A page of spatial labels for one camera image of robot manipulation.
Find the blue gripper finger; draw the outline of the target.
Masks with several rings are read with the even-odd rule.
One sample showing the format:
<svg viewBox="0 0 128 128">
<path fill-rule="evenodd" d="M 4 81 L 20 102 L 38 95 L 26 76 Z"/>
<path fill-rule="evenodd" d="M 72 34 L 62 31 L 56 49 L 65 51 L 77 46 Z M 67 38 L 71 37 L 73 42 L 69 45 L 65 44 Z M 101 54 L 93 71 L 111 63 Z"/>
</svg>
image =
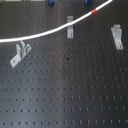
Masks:
<svg viewBox="0 0 128 128">
<path fill-rule="evenodd" d="M 48 4 L 50 7 L 52 7 L 54 5 L 54 1 L 53 0 L 48 0 Z"/>
<path fill-rule="evenodd" d="M 92 2 L 92 0 L 84 0 L 85 5 L 89 5 Z"/>
</svg>

